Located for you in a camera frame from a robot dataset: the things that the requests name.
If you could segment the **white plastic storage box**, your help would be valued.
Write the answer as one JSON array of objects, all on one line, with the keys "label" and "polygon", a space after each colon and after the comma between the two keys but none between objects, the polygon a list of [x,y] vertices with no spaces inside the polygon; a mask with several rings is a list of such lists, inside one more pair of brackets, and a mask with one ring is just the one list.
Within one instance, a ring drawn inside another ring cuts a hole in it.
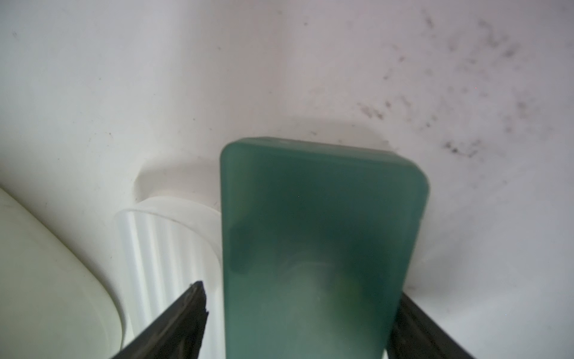
[{"label": "white plastic storage box", "polygon": [[1,357],[111,358],[123,328],[106,289],[25,207],[1,193]]}]

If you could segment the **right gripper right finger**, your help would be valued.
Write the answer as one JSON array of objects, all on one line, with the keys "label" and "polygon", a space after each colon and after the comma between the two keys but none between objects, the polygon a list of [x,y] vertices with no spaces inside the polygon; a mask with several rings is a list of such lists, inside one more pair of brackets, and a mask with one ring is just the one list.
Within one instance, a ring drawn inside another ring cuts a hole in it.
[{"label": "right gripper right finger", "polygon": [[400,300],[386,352],[388,358],[395,359],[473,358],[405,293]]}]

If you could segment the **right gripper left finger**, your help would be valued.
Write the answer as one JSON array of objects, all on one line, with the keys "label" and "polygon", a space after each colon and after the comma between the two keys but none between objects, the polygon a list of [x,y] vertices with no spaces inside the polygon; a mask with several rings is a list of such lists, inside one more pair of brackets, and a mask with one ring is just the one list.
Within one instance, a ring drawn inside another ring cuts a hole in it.
[{"label": "right gripper left finger", "polygon": [[198,359],[209,312],[203,281],[197,281],[114,359]]}]

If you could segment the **dark green pencil case front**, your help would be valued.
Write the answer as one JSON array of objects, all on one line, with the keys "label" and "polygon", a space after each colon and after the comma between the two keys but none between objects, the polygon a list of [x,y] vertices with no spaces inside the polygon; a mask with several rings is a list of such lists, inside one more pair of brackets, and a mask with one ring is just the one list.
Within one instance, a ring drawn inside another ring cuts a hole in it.
[{"label": "dark green pencil case front", "polygon": [[229,358],[382,358],[430,192],[384,150],[276,138],[220,157]]}]

